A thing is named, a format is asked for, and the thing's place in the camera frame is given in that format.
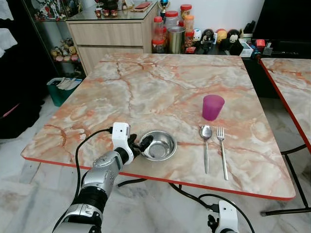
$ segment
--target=trophy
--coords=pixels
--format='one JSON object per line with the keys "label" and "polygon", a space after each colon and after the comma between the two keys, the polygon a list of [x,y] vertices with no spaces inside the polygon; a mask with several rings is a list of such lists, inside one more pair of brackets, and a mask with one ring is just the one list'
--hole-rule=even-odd
{"label": "trophy", "polygon": [[169,0],[159,0],[157,4],[159,8],[161,9],[160,16],[164,18],[166,9],[169,8],[170,6]]}

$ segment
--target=spoon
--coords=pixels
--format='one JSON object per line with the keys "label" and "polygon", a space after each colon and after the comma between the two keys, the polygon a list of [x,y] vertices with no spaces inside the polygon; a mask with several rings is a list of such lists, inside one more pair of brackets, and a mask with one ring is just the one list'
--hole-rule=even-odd
{"label": "spoon", "polygon": [[212,128],[209,125],[203,125],[200,130],[200,135],[204,139],[206,144],[206,149],[204,153],[204,169],[205,174],[208,174],[208,145],[207,140],[212,137]]}

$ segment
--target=marble floor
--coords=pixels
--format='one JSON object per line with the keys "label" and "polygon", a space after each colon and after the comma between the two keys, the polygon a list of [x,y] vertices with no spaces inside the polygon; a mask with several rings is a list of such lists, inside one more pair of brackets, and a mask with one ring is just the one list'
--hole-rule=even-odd
{"label": "marble floor", "polygon": [[[303,144],[279,100],[260,99],[280,150]],[[50,233],[72,201],[76,171],[70,167],[25,161],[20,152],[57,110],[46,99],[39,120],[16,139],[0,140],[0,233]],[[291,156],[311,203],[310,154],[307,149]],[[116,183],[132,179],[118,176]],[[311,214],[261,217],[262,210],[302,208],[299,195],[289,202],[183,187],[193,195],[214,193],[234,201],[249,217],[256,233],[309,233]],[[206,198],[207,203],[217,203]],[[210,233],[207,216],[213,214],[180,195],[167,183],[145,181],[114,187],[104,212],[105,233]],[[240,233],[249,233],[239,215]]]}

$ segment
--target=fork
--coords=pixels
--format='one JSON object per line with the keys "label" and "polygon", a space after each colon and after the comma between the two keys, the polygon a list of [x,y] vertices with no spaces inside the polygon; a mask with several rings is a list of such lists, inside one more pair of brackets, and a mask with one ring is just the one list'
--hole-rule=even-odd
{"label": "fork", "polygon": [[225,130],[223,127],[217,128],[217,138],[221,142],[221,147],[222,147],[224,177],[225,177],[225,180],[228,180],[227,164],[225,161],[225,149],[224,149],[224,144],[223,144],[223,141],[225,139]]}

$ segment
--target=stainless steel bowl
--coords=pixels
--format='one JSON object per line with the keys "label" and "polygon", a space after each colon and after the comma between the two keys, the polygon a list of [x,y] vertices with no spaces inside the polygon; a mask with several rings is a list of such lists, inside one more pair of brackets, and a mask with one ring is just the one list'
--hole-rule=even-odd
{"label": "stainless steel bowl", "polygon": [[151,161],[163,161],[170,158],[176,152],[176,140],[164,131],[151,131],[145,134],[139,143],[149,135],[152,135],[154,138],[150,146],[143,153],[143,156],[147,159]]}

